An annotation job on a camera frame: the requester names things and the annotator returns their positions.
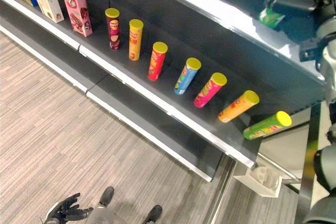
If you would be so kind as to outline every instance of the shoe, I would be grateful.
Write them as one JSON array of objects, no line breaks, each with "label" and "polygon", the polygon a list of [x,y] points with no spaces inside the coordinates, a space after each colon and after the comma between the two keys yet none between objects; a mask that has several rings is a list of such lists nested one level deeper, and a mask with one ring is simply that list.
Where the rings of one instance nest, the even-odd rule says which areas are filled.
[{"label": "shoe", "polygon": [[156,222],[162,213],[162,207],[160,205],[156,205],[152,208],[152,210],[149,212],[146,221],[144,223],[148,223],[150,221]]},{"label": "shoe", "polygon": [[111,202],[113,194],[114,188],[112,186],[107,187],[100,197],[99,205],[107,207],[107,205]]}]

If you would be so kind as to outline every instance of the lower shelf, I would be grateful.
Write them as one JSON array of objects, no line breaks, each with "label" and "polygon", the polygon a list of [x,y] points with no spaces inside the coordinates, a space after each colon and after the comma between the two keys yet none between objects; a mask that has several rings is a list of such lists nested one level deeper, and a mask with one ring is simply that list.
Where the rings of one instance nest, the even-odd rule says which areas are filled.
[{"label": "lower shelf", "polygon": [[87,96],[205,180],[214,177],[223,153],[114,77]]},{"label": "lower shelf", "polygon": [[212,180],[223,152],[37,24],[1,2],[0,7],[0,31],[187,168]]}]

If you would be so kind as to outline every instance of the red chip can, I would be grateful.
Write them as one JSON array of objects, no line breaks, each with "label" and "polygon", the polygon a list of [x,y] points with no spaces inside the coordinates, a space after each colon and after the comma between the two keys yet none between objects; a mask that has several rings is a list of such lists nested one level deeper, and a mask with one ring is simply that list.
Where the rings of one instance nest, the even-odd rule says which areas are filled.
[{"label": "red chip can", "polygon": [[168,46],[166,43],[158,41],[153,44],[151,63],[148,71],[148,79],[151,81],[158,80],[167,51]]},{"label": "red chip can", "polygon": [[109,31],[110,48],[113,50],[119,49],[120,45],[120,27],[119,27],[119,11],[115,8],[107,8],[105,10],[107,19],[107,29]]}]

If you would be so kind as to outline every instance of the pink box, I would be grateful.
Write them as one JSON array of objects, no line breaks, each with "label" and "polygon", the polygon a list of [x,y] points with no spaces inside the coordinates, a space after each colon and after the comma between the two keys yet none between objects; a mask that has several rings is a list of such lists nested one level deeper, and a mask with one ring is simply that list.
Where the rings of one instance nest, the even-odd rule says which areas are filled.
[{"label": "pink box", "polygon": [[74,31],[88,37],[92,34],[88,5],[86,0],[64,0]]}]

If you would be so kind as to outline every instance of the pringles can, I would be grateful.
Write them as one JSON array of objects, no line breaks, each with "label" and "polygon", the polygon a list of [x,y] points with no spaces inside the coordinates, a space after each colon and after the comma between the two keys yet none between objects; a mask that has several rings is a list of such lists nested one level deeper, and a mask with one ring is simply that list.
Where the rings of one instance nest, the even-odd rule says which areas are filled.
[{"label": "pringles can", "polygon": [[130,21],[130,50],[129,58],[138,60],[140,56],[141,38],[142,38],[143,22],[139,19]]},{"label": "pringles can", "polygon": [[255,92],[247,90],[233,103],[231,103],[230,106],[226,107],[221,113],[219,113],[218,118],[223,123],[227,123],[257,103],[259,103],[259,96]]},{"label": "pringles can", "polygon": [[201,62],[196,58],[188,58],[185,63],[182,73],[177,80],[177,83],[174,87],[176,94],[183,94],[184,91],[188,88],[190,82],[195,77],[197,71],[201,68]]},{"label": "pringles can", "polygon": [[119,49],[120,45],[120,26],[119,26],[119,11],[115,8],[107,8],[105,10],[107,29],[109,31],[110,48],[113,50]]},{"label": "pringles can", "polygon": [[278,111],[275,115],[244,129],[243,136],[247,140],[253,140],[255,138],[278,131],[283,127],[288,127],[291,124],[292,119],[290,118],[290,115],[284,111]]},{"label": "pringles can", "polygon": [[167,51],[168,46],[165,43],[158,41],[153,44],[151,63],[148,70],[148,79],[151,81],[156,81],[159,78]]},{"label": "pringles can", "polygon": [[203,108],[226,83],[227,79],[225,75],[222,73],[213,73],[210,80],[196,96],[194,105],[198,108]]}]

